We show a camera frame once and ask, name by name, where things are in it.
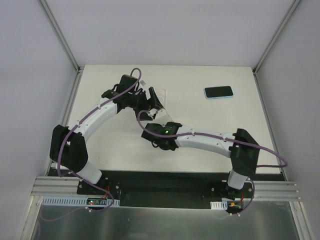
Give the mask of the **clear purple phone case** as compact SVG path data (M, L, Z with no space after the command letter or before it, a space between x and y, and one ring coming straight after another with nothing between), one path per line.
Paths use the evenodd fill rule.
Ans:
M166 110L166 90L165 89L154 89L150 90L150 105L152 118L159 118L167 113Z

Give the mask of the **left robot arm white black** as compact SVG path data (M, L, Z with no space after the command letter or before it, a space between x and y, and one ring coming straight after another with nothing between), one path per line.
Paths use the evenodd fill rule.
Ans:
M87 180L88 188L94 194L102 194L106 188L104 176L89 162L86 143L98 128L125 108L133 109L135 114L163 109L154 88L149 87L148 91L149 97L137 78L124 74L120 82L105 91L97 105L82 119L70 126L58 124L53 129L50 159Z

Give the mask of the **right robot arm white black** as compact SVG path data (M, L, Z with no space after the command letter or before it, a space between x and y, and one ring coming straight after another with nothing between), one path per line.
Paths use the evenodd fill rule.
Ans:
M233 198L242 193L246 180L256 173L260 145L242 128L235 133L216 133L200 131L177 122L167 122L165 125L148 123L141 137L151 142L154 148L165 151L193 148L230 159L232 169L225 192Z

